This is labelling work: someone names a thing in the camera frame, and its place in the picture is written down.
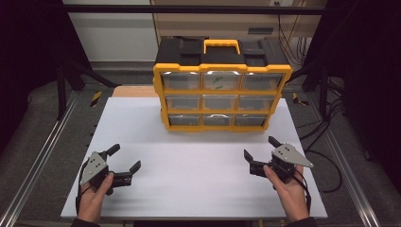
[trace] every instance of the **white table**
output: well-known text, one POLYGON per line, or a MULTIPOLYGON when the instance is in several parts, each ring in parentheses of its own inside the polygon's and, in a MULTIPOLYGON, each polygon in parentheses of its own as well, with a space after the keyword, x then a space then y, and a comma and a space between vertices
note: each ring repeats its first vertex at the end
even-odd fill
MULTIPOLYGON (((103 203, 102 217, 116 219, 261 219, 285 216, 266 178, 250 175, 244 148, 254 160, 271 160, 268 136, 303 152, 287 103, 281 99, 265 132, 169 132, 158 97, 110 97, 86 158, 114 144, 107 160, 114 172, 142 167, 132 185, 117 187, 103 203)), ((313 176, 305 168, 312 197, 311 216, 327 218, 313 176)), ((78 176, 62 210, 76 216, 78 176)))

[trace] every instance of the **human hand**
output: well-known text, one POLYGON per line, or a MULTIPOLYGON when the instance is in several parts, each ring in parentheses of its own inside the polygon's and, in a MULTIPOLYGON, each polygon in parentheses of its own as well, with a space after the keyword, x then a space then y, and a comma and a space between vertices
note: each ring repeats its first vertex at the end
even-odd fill
MULTIPOLYGON (((291 179, 288 183, 283 183, 277 176, 277 174, 268 166, 263 166, 265 174, 274 185, 277 191, 280 202, 283 205, 286 216, 290 222, 297 221, 300 219, 309 218, 309 213, 306 207, 305 192, 304 189, 294 180, 291 179)), ((304 168, 302 166, 296 166, 295 177, 302 181, 304 168)))
POLYGON ((98 190, 94 190, 90 183, 82 186, 82 196, 79 204, 78 218, 81 220, 98 223, 104 196, 113 183, 112 172, 104 179, 98 190))

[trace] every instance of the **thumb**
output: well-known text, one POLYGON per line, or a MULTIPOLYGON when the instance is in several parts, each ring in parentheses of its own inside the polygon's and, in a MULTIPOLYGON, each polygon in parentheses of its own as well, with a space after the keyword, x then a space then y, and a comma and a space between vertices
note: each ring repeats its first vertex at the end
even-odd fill
POLYGON ((103 180, 99 189, 96 191, 98 196, 104 197, 104 195, 106 195, 106 192, 112 186, 113 177, 114 177, 114 173, 110 172, 109 175, 107 175, 107 177, 103 180))
POLYGON ((283 187, 283 182, 270 167, 263 166, 263 170, 265 171, 266 177, 268 177, 269 181, 273 184, 276 190, 279 190, 283 187))

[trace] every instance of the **black wall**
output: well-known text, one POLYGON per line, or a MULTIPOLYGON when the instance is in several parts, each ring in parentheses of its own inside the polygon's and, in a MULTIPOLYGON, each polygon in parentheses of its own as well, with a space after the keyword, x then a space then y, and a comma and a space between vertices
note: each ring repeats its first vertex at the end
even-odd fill
POLYGON ((90 68, 68 14, 44 10, 49 3, 62 1, 0 0, 0 153, 33 89, 56 80, 58 67, 68 59, 90 68))
MULTIPOLYGON (((323 65, 329 77, 344 79, 350 119, 373 160, 382 164, 401 193, 400 6, 397 0, 359 0, 339 35, 330 41, 323 65)), ((322 20, 310 61, 328 40, 327 31, 338 25, 339 18, 322 20)))

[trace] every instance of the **black and yellow storage case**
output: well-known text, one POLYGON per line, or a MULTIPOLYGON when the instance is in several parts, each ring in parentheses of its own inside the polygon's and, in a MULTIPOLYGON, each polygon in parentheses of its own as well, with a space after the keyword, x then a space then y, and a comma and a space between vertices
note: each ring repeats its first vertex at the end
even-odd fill
POLYGON ((265 131, 291 73, 278 41, 163 39, 153 85, 168 131, 265 131))

